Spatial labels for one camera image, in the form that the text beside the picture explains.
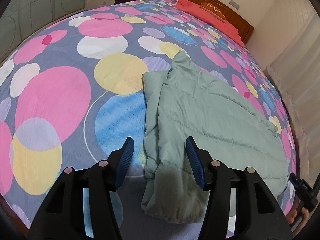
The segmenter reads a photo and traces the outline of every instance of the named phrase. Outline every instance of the yellow circle pattern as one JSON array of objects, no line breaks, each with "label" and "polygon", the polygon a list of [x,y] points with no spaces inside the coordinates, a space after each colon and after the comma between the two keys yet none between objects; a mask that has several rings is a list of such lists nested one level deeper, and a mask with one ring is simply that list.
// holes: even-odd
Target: yellow circle pattern
[{"label": "yellow circle pattern", "polygon": [[178,52],[181,50],[184,51],[187,54],[187,56],[190,58],[190,56],[184,49],[180,48],[178,45],[173,44],[171,42],[162,42],[160,43],[159,47],[161,51],[164,54],[166,54],[170,59],[173,59],[174,56],[177,55]]},{"label": "yellow circle pattern", "polygon": [[194,33],[192,30],[187,30],[187,32],[189,32],[193,36],[199,36],[198,34]]},{"label": "yellow circle pattern", "polygon": [[121,20],[128,22],[128,23],[146,23],[145,20],[140,19],[138,17],[130,17],[130,16],[123,16]]},{"label": "yellow circle pattern", "polygon": [[261,74],[264,78],[266,77],[266,75],[265,75],[264,72],[259,68],[259,66],[258,66],[257,70],[260,72],[260,74]]},{"label": "yellow circle pattern", "polygon": [[217,39],[219,39],[219,38],[221,37],[217,32],[211,30],[210,28],[208,29],[208,32],[209,32],[213,37],[215,37],[215,38],[217,38]]},{"label": "yellow circle pattern", "polygon": [[275,127],[277,127],[277,129],[278,129],[278,134],[281,134],[281,133],[282,133],[282,128],[281,128],[279,119],[278,119],[276,116],[274,116],[274,117],[270,116],[270,117],[269,117],[269,121],[272,122]]},{"label": "yellow circle pattern", "polygon": [[32,151],[25,148],[14,135],[12,149],[12,171],[17,183],[30,195],[44,194],[60,171],[61,145],[47,151]]},{"label": "yellow circle pattern", "polygon": [[258,98],[258,93],[257,93],[257,91],[254,89],[253,85],[252,85],[250,82],[248,82],[248,81],[246,81],[245,84],[247,85],[247,87],[248,87],[249,91],[251,92],[251,94],[252,94],[255,98]]},{"label": "yellow circle pattern", "polygon": [[136,6],[136,4],[133,3],[133,2],[125,2],[124,4],[129,4],[129,5],[132,5],[132,6]]},{"label": "yellow circle pattern", "polygon": [[129,95],[143,88],[142,74],[148,68],[142,59],[115,53],[103,57],[94,69],[94,78],[105,90],[118,95]]},{"label": "yellow circle pattern", "polygon": [[269,84],[265,80],[263,80],[263,85],[265,88],[270,89]]},{"label": "yellow circle pattern", "polygon": [[212,41],[213,43],[215,43],[215,44],[219,44],[219,42],[217,42],[215,39],[213,39],[212,37],[208,37],[208,39],[210,40],[210,41]]}]

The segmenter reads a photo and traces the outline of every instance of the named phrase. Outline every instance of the metal screw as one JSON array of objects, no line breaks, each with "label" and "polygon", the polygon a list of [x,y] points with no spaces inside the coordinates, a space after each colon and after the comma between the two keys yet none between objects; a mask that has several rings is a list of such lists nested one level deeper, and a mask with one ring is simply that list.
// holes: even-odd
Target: metal screw
[{"label": "metal screw", "polygon": [[217,161],[217,160],[213,160],[211,162],[211,164],[212,164],[212,166],[219,167],[221,163],[219,161]]},{"label": "metal screw", "polygon": [[256,170],[252,167],[248,167],[247,168],[247,172],[251,173],[251,174],[254,174],[256,172]]},{"label": "metal screw", "polygon": [[66,173],[66,174],[69,174],[69,173],[71,173],[73,171],[73,169],[71,168],[71,167],[66,167],[65,169],[64,169],[64,173]]},{"label": "metal screw", "polygon": [[107,166],[108,165],[108,162],[106,161],[106,160],[103,160],[103,161],[100,161],[99,162],[99,166],[100,167],[105,167],[105,166]]}]

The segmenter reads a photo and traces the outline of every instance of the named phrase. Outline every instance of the pillow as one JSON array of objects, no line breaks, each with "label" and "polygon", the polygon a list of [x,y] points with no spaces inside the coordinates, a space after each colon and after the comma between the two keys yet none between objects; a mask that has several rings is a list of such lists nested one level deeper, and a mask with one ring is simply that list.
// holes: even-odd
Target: pillow
[{"label": "pillow", "polygon": [[212,14],[214,17],[216,17],[217,19],[223,22],[227,20],[223,12],[220,11],[217,7],[215,7],[211,3],[203,2],[202,4],[200,4],[200,8],[202,8],[203,10],[206,10],[208,13]]},{"label": "pillow", "polygon": [[195,17],[197,20],[203,21],[210,26],[214,27],[218,31],[222,32],[230,39],[232,39],[235,43],[237,43],[242,48],[245,48],[244,43],[239,36],[239,30],[236,29],[231,23],[228,21],[220,21],[215,16],[200,8],[199,4],[193,3],[188,0],[177,0],[177,3],[173,5],[178,10],[181,10],[185,13],[188,13]]}]

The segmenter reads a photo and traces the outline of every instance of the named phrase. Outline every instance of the quilted blanket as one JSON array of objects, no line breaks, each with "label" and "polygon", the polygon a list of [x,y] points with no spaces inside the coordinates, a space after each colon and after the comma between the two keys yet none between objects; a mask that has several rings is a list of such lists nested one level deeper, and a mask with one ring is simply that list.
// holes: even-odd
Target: quilted blanket
[{"label": "quilted blanket", "polygon": [[232,87],[200,70],[183,51],[170,71],[144,73],[143,81],[145,214],[178,224],[203,220],[209,192],[194,180],[185,154],[189,136],[230,168],[254,167],[274,196],[285,190],[288,163],[276,127]]}]

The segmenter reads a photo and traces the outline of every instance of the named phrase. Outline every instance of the hand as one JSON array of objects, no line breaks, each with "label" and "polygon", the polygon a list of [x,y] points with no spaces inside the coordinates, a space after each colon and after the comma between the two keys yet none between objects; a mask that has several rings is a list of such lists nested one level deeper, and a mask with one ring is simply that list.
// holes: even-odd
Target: hand
[{"label": "hand", "polygon": [[292,209],[289,211],[289,213],[285,216],[287,219],[287,222],[289,224],[292,224],[296,216],[298,215],[297,208],[299,204],[295,204],[292,206]]},{"label": "hand", "polygon": [[[289,224],[292,224],[294,219],[298,215],[298,212],[297,212],[298,206],[299,206],[299,204],[293,205],[290,212],[286,215],[286,218],[287,218],[287,221]],[[305,226],[305,224],[307,223],[307,221],[310,217],[309,210],[304,207],[301,209],[301,213],[302,213],[302,221],[297,226],[297,228],[293,231],[293,236],[296,236],[300,232],[300,230]]]}]

